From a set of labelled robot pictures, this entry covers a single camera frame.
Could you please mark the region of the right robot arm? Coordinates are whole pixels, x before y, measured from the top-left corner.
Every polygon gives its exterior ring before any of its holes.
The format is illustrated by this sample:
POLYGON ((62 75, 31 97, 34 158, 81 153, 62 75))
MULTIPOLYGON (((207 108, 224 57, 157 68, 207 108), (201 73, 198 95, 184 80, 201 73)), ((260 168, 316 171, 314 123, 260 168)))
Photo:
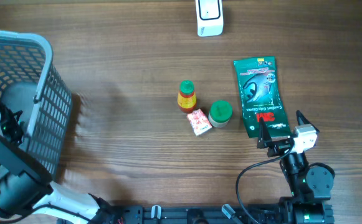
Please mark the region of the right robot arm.
POLYGON ((324 163, 307 161, 305 151, 316 145, 320 131, 300 111, 296 117, 298 126, 293 134, 277 141, 271 138, 264 119, 259 119, 257 147, 267 148, 269 157, 281 157, 280 168, 292 195, 252 211, 260 223, 334 223, 332 206, 326 201, 331 199, 335 171, 324 163))

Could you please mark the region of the green lid white jar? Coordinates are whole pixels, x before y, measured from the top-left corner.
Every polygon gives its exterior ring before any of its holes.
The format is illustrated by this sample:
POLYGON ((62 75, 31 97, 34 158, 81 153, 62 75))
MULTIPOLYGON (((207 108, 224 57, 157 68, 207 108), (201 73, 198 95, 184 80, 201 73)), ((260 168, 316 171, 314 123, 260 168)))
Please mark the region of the green lid white jar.
POLYGON ((215 128, 226 126, 232 116, 232 106, 224 100, 215 101, 209 110, 209 122, 215 128))

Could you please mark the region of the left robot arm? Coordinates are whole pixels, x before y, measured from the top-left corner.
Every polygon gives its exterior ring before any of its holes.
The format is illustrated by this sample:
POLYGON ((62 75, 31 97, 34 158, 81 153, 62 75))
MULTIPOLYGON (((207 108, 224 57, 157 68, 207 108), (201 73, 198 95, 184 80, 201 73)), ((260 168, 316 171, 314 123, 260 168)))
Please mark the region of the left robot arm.
POLYGON ((0 223, 15 223, 35 214, 70 223, 103 223, 101 212, 93 196, 54 182, 44 166, 2 135, 0 124, 0 223))

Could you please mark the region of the green glove package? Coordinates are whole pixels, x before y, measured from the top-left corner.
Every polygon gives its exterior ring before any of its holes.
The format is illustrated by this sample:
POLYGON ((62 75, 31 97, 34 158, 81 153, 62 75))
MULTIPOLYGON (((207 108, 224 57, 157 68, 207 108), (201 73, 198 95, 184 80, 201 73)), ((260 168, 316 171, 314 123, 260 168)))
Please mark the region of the green glove package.
POLYGON ((291 135, 278 88, 274 56, 252 57, 234 61, 241 99, 242 119, 250 138, 259 135, 259 121, 273 138, 291 135))

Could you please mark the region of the red white tissue pack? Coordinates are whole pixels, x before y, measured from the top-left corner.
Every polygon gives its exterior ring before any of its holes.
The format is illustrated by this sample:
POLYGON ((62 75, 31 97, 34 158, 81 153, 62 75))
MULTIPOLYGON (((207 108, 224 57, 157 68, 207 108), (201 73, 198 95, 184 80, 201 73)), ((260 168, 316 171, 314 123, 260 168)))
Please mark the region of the red white tissue pack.
POLYGON ((196 136, 200 136, 212 128, 208 117, 203 113, 201 109, 194 110, 192 113, 187 114, 187 119, 196 136))

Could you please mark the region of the red sriracha sauce bottle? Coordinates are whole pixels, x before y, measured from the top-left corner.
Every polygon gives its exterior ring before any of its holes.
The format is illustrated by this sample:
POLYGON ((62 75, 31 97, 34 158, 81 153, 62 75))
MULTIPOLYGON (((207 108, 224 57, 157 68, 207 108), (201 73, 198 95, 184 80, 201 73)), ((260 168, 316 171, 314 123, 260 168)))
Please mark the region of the red sriracha sauce bottle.
POLYGON ((191 80, 183 80, 179 85, 178 106, 184 113, 192 113, 196 107, 197 98, 194 83, 191 80))

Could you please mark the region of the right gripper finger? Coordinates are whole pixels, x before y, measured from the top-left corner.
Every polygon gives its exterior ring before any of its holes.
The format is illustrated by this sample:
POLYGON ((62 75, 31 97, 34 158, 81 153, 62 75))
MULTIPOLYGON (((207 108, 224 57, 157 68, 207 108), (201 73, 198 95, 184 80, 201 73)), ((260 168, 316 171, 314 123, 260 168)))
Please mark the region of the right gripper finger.
POLYGON ((263 119, 263 117, 260 117, 259 119, 259 136, 258 136, 259 142, 270 142, 272 141, 272 138, 270 136, 269 130, 267 129, 266 123, 263 119))
POLYGON ((320 130, 315 125, 313 125, 308 119, 306 119, 306 117, 303 115, 303 113, 300 110, 296 111, 296 117, 299 126, 303 124, 310 124, 315 129, 316 133, 320 132, 320 130))

